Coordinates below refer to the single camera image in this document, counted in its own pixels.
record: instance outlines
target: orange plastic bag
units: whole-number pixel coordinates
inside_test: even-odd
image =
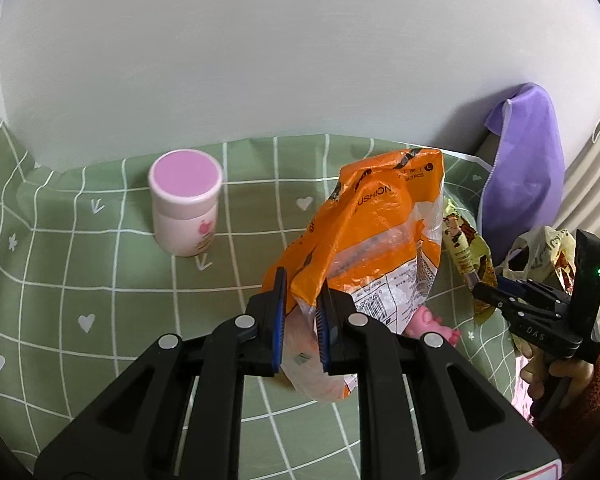
[[[356,385],[322,371],[315,305],[325,279],[395,333],[425,301],[440,264],[443,176],[442,153],[432,148],[345,166],[302,237],[268,270],[263,290],[277,267],[288,275],[282,367],[296,389],[327,401]]]

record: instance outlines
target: pink plastic toy pig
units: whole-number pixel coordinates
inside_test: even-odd
[[[451,329],[442,325],[441,317],[433,317],[433,314],[426,306],[420,306],[404,329],[403,334],[407,337],[418,339],[427,332],[437,332],[445,338],[453,347],[460,341],[460,331]]]

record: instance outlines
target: purple cloth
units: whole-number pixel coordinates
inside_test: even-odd
[[[482,194],[482,235],[497,265],[519,235],[554,222],[562,201],[564,155],[551,98],[537,84],[518,88],[484,125],[500,136]]]

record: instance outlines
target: white backdrop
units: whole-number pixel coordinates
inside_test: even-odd
[[[552,95],[571,162],[600,116],[596,0],[4,0],[0,13],[0,113],[58,169],[321,131],[469,151],[526,81]]]

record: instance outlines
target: human hand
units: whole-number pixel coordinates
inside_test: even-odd
[[[566,408],[589,386],[593,378],[594,366],[581,359],[571,358],[567,361],[555,361],[547,369],[544,364],[544,352],[536,346],[528,345],[520,349],[529,363],[520,371],[520,378],[529,385],[528,394],[533,400],[544,395],[544,382],[551,374],[554,377],[571,377],[571,384],[560,403]]]

